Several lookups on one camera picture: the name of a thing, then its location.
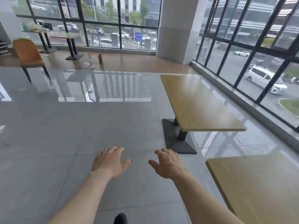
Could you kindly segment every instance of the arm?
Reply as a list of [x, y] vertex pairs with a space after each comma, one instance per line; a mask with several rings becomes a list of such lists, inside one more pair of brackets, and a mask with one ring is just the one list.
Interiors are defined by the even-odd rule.
[[48, 221], [47, 224], [92, 224], [107, 183], [121, 175], [132, 159], [120, 164], [122, 147], [106, 148], [97, 154], [92, 172], [81, 188]]
[[156, 173], [170, 178], [177, 187], [193, 224], [243, 224], [233, 213], [216, 200], [184, 167], [183, 162], [171, 150], [156, 150], [159, 164], [149, 160]]

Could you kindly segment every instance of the curb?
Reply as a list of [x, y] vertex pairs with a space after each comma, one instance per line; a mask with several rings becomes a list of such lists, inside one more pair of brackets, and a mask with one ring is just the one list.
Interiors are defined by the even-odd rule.
[[293, 114], [293, 113], [291, 113], [289, 110], [287, 110], [284, 106], [282, 106], [281, 105], [281, 103], [279, 102], [280, 100], [290, 100], [290, 99], [287, 99], [287, 98], [280, 98], [280, 99], [278, 99], [278, 104], [284, 109], [284, 110], [286, 110], [288, 113], [290, 113], [290, 114], [292, 114], [293, 116], [296, 116], [297, 118], [299, 118], [299, 116], [297, 116], [297, 115], [295, 115], [295, 114]]

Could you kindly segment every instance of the forearm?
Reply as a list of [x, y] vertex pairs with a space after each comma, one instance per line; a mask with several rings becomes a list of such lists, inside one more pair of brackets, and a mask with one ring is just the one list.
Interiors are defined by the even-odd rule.
[[243, 223], [208, 193], [188, 170], [176, 176], [173, 181], [184, 201], [192, 224]]
[[92, 224], [109, 180], [105, 173], [90, 173], [81, 188], [47, 224]]

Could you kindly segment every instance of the hand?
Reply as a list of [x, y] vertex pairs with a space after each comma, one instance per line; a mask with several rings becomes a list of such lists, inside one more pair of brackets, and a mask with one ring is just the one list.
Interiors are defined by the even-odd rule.
[[120, 164], [119, 159], [123, 150], [125, 149], [122, 147], [114, 146], [99, 152], [93, 162], [92, 172], [105, 172], [110, 179], [120, 176], [133, 162], [133, 159], [127, 159]]
[[178, 154], [170, 149], [158, 149], [155, 151], [159, 158], [159, 164], [154, 160], [149, 160], [149, 164], [155, 169], [156, 173], [163, 178], [174, 179], [176, 176], [185, 174], [187, 169], [184, 167]]

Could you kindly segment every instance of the chair backrest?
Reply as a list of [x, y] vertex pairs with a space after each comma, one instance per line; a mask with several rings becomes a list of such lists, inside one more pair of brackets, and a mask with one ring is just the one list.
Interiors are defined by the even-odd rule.
[[15, 49], [20, 64], [26, 64], [28, 61], [42, 60], [33, 41], [25, 38], [13, 40], [13, 48]]

